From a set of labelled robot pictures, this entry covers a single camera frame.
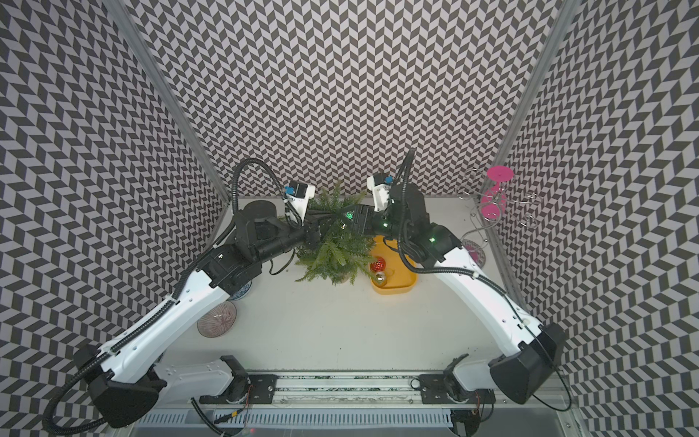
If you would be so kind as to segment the red faceted ball ornament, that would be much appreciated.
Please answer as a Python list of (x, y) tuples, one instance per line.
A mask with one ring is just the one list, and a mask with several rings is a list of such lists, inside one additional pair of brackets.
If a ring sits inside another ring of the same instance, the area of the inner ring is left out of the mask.
[(375, 273), (384, 272), (386, 270), (386, 260), (382, 257), (376, 257), (370, 264), (370, 270)]

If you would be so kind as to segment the silver shiny ball ornament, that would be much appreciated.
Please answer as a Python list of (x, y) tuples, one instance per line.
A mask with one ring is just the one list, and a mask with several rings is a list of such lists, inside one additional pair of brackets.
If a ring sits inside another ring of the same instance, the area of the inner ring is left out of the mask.
[(376, 287), (383, 288), (387, 282), (386, 274), (383, 271), (377, 271), (372, 277), (372, 282)]

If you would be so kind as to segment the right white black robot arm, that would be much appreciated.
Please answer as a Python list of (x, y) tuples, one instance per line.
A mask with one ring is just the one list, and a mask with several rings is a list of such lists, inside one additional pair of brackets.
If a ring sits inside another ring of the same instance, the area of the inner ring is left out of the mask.
[(395, 240), (406, 268), (443, 282), (489, 331), (498, 349), (494, 357), (462, 358), (448, 372), (464, 391), (499, 390), (525, 404), (557, 373), (565, 330), (540, 322), (489, 278), (456, 235), (431, 221), (415, 185), (391, 188), (376, 206), (347, 207), (340, 219), (357, 234)]

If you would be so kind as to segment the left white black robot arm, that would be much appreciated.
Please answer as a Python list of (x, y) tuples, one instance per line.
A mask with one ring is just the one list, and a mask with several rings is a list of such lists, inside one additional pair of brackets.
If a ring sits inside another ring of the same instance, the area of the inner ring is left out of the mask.
[(299, 198), (286, 205), (301, 219), (281, 220), (267, 200), (235, 212), (229, 227), (184, 273), (171, 295), (118, 337), (76, 354), (76, 378), (87, 383), (103, 424), (123, 428), (156, 406), (191, 398), (243, 398), (247, 373), (231, 356), (184, 367), (167, 367), (158, 359), (191, 326), (260, 276), (264, 263), (320, 240), (328, 215), (309, 210), (307, 200)]

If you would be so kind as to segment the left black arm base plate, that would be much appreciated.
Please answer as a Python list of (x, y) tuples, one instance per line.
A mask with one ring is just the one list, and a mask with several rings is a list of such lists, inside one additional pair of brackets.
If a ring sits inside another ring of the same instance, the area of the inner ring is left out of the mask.
[(200, 396), (204, 405), (272, 404), (279, 377), (276, 374), (237, 376), (230, 386), (217, 396)]

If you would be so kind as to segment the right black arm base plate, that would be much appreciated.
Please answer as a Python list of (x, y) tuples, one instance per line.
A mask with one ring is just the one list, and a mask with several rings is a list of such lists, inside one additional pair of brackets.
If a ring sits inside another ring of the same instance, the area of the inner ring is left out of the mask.
[(483, 405), (496, 402), (493, 390), (467, 391), (451, 376), (424, 373), (417, 377), (413, 389), (420, 393), (423, 404), (472, 404)]

